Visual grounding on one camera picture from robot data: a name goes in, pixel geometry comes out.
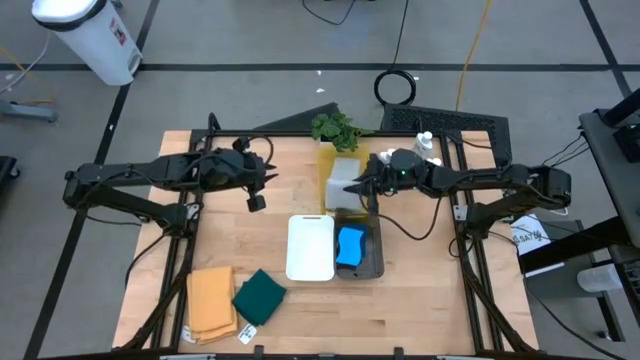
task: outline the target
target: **trash can lid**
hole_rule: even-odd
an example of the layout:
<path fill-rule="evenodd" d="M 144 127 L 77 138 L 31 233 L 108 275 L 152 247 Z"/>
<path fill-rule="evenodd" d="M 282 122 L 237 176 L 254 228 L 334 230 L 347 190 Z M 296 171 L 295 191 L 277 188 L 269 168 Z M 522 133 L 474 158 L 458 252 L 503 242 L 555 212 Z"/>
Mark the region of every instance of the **trash can lid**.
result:
<path fill-rule="evenodd" d="M 87 15 L 100 0 L 34 0 L 31 15 L 47 23 L 68 23 Z"/>

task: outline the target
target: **yellow cable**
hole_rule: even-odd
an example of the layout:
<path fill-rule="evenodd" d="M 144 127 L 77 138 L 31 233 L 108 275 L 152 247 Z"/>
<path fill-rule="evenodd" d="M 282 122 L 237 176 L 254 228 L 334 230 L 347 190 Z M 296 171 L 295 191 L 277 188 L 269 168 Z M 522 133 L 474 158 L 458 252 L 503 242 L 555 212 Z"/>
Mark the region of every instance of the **yellow cable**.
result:
<path fill-rule="evenodd" d="M 9 50 L 0 47 L 0 53 L 2 53 L 7 59 L 9 59 L 9 61 L 11 61 L 13 63 L 13 65 L 15 65 L 18 69 L 20 69 L 22 72 L 25 72 L 25 68 L 20 65 L 20 60 L 18 60 L 15 56 L 13 56 L 12 53 L 9 52 Z M 45 88 L 46 91 L 50 92 L 51 94 L 51 99 L 36 99 L 36 100 L 30 100 L 30 101 L 25 101 L 23 102 L 23 104 L 55 104 L 56 103 L 56 96 L 55 96 L 55 90 L 54 87 L 47 83 L 46 81 L 40 79 L 39 77 L 37 77 L 35 74 L 32 74 L 31 72 L 26 72 L 25 76 L 30 77 L 31 79 L 37 81 L 38 83 L 40 83 L 40 85 Z"/>
<path fill-rule="evenodd" d="M 489 14 L 490 7 L 491 7 L 491 0 L 487 0 L 487 3 L 484 6 L 484 13 L 482 14 L 482 19 L 480 19 L 480 26 L 478 26 L 478 32 L 476 33 L 475 39 L 473 39 L 473 44 L 471 45 L 471 49 L 469 50 L 469 55 L 467 55 L 467 60 L 464 62 L 464 67 L 462 67 L 462 73 L 460 74 L 460 82 L 458 83 L 458 96 L 456 97 L 456 111 L 458 111 L 458 108 L 460 107 L 460 100 L 462 100 L 462 93 L 464 92 L 464 75 L 467 73 L 467 67 L 469 67 L 469 63 L 473 58 L 473 53 L 476 51 L 476 46 L 478 45 L 480 34 L 482 34 L 482 30 L 484 29 L 484 24 L 487 22 L 487 15 Z"/>

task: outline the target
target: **yellow container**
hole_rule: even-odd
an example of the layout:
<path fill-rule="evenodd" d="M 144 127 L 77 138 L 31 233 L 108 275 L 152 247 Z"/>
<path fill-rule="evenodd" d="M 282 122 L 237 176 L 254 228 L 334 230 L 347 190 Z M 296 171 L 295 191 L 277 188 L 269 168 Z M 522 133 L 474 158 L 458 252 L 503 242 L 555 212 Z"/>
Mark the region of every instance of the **yellow container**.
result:
<path fill-rule="evenodd" d="M 331 170 L 333 169 L 333 163 L 336 158 L 349 158 L 360 160 L 360 174 L 364 172 L 367 167 L 367 161 L 369 161 L 369 146 L 366 144 L 358 144 L 356 151 L 346 150 L 344 152 L 336 151 L 336 148 L 331 143 L 320 143 L 318 146 L 317 163 L 318 163 L 318 193 L 320 195 L 320 213 L 327 215 L 334 215 L 332 212 L 327 212 L 325 208 L 324 198 L 325 191 L 327 189 L 327 179 L 331 176 Z"/>

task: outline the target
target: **blue sponge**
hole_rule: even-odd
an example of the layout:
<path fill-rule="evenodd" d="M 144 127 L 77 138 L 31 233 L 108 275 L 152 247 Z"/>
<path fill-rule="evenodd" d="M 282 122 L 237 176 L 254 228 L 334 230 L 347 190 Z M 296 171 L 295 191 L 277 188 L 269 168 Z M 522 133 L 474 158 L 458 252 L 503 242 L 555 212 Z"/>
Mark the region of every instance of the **blue sponge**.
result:
<path fill-rule="evenodd" d="M 346 266 L 358 266 L 366 254 L 366 225 L 349 225 L 340 229 L 338 244 L 340 252 L 336 263 Z"/>

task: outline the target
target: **white trash can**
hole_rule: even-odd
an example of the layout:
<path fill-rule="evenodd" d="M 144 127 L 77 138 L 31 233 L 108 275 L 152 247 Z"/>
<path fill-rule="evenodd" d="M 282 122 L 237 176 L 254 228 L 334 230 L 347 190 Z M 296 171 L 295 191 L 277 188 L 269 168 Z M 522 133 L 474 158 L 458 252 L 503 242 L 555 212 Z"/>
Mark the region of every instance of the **white trash can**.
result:
<path fill-rule="evenodd" d="M 34 0 L 31 14 L 107 85 L 133 81 L 142 54 L 109 0 Z"/>

